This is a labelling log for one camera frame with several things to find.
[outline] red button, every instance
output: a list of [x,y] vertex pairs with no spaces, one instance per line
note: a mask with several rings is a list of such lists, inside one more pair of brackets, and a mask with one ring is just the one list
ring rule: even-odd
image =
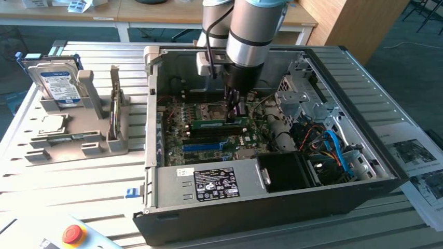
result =
[[64,230],[63,233],[63,242],[67,244],[75,244],[82,239],[83,230],[78,225],[71,225]]

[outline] barcode sticker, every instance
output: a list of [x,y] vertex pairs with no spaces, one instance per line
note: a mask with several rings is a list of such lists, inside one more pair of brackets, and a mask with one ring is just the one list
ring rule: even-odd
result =
[[194,168],[178,169],[178,176],[194,175]]

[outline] floor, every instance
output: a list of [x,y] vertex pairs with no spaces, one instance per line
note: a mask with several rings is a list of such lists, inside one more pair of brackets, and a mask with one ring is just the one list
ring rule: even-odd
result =
[[[374,78],[381,82],[406,112],[411,115],[423,129],[434,129],[443,136],[443,112],[439,109],[443,93],[443,49],[429,48],[417,45],[402,45],[394,49],[399,42],[415,42],[431,46],[443,45],[443,35],[438,32],[443,23],[430,21],[421,33],[415,33],[425,17],[414,13],[406,20],[402,15],[390,33],[387,34],[366,68]],[[94,27],[40,27],[39,33],[35,27],[20,26],[30,52],[47,53],[54,40],[76,40],[86,42],[118,42],[118,31],[114,28]],[[152,38],[143,38],[138,29],[131,29],[131,41],[134,42],[170,42],[171,37],[180,30],[146,30]],[[198,38],[199,31],[191,32],[178,42],[191,42]],[[14,118],[6,105],[4,94],[26,91],[31,80],[15,62],[0,57],[0,138]]]

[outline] white table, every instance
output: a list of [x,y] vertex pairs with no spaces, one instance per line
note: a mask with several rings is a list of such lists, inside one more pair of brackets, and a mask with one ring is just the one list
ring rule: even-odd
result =
[[[144,5],[135,0],[110,0],[110,3],[87,10],[68,13],[67,7],[24,9],[20,0],[0,2],[0,25],[114,27],[120,42],[128,43],[130,28],[202,29],[202,1],[180,4],[170,0],[160,5]],[[299,34],[295,45],[306,45],[315,19],[301,5],[290,7],[281,31]]]

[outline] blue hard drive label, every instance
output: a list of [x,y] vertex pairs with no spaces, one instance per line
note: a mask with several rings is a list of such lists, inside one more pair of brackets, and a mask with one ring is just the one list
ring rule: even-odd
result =
[[70,76],[70,72],[44,72],[40,74],[43,77]]
[[80,94],[70,72],[43,72],[40,73],[46,87],[62,107],[76,106],[80,102]]

